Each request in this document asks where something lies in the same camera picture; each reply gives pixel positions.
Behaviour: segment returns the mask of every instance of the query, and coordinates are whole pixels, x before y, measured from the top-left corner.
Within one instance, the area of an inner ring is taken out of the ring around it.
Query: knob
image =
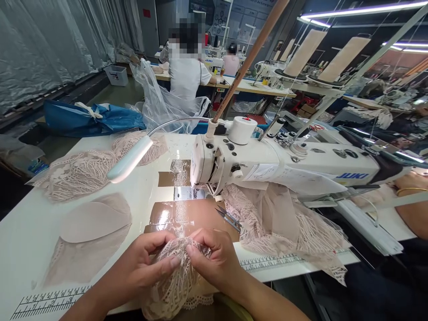
[[[241,170],[234,171],[232,173],[233,178],[241,178],[244,174],[242,174]]]

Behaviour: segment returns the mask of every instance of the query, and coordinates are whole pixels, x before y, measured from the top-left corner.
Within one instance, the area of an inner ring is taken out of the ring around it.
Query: gold bracelet
[[[405,190],[420,190],[420,191],[428,192],[428,189],[420,189],[420,188],[417,188],[417,187],[407,187],[407,188],[405,188],[405,189],[399,189],[399,190],[397,191],[397,196],[398,196],[401,192],[404,192]]]

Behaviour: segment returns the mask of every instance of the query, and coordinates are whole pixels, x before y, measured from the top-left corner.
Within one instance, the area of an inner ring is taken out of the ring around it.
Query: ruler
[[[33,294],[22,298],[11,320],[68,310],[91,286]]]
[[[349,250],[339,250],[337,254],[347,253]],[[306,262],[300,257],[289,254],[281,257],[261,256],[252,259],[241,260],[239,263],[248,273],[276,270]],[[31,317],[35,315],[68,310],[91,286],[69,288],[65,290],[33,294],[22,298],[11,320]]]
[[[343,250],[336,251],[338,255],[342,253],[347,253],[347,252],[350,252],[350,250],[343,249]],[[293,265],[302,264],[305,262],[306,260],[301,259],[300,257],[294,254],[288,254],[281,257],[263,256],[263,257],[239,261],[243,269],[250,274],[261,272],[261,271],[286,268]]]

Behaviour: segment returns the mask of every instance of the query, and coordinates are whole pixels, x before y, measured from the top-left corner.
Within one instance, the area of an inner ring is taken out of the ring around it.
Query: hand
[[[428,189],[428,179],[413,171],[396,179],[394,183],[399,189],[411,187]]]
[[[199,229],[190,237],[212,251],[211,257],[207,259],[197,248],[188,245],[186,249],[192,266],[219,291],[233,298],[242,290],[240,286],[246,283],[249,274],[239,264],[229,234]]]
[[[168,231],[142,234],[126,249],[107,273],[88,291],[106,312],[144,295],[149,287],[169,277],[180,265],[171,256],[151,265],[150,254],[175,239]]]

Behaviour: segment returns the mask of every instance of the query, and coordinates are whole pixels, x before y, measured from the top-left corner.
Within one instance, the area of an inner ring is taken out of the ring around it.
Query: white t-shirt
[[[205,65],[195,58],[170,58],[170,93],[185,100],[196,98],[199,85],[206,86],[211,74]]]

